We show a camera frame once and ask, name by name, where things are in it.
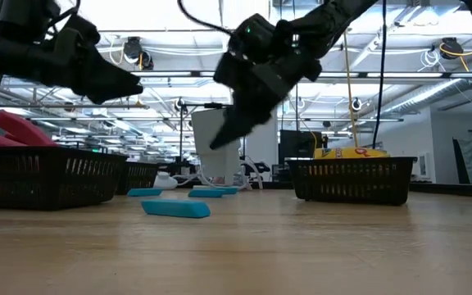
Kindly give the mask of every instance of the desk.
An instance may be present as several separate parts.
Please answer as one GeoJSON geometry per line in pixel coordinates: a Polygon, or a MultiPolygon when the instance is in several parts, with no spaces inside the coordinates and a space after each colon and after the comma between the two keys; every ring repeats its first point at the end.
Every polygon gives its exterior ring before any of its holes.
{"type": "Polygon", "coordinates": [[[146,216],[127,197],[0,211],[0,294],[472,294],[472,198],[411,193],[391,207],[265,191],[208,203],[202,220],[146,216]]]}

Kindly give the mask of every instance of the black plastic basket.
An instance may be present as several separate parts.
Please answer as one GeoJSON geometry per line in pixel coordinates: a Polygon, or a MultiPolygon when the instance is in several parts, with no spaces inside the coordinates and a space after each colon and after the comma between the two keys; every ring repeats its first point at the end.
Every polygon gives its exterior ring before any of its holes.
{"type": "Polygon", "coordinates": [[[116,194],[126,195],[131,188],[153,187],[157,176],[157,167],[158,164],[126,162],[116,194]]]}
{"type": "Polygon", "coordinates": [[[407,201],[414,157],[288,161],[298,198],[399,206],[407,201]]]}
{"type": "Polygon", "coordinates": [[[53,211],[110,201],[125,159],[63,147],[0,147],[0,208],[53,211]]]}

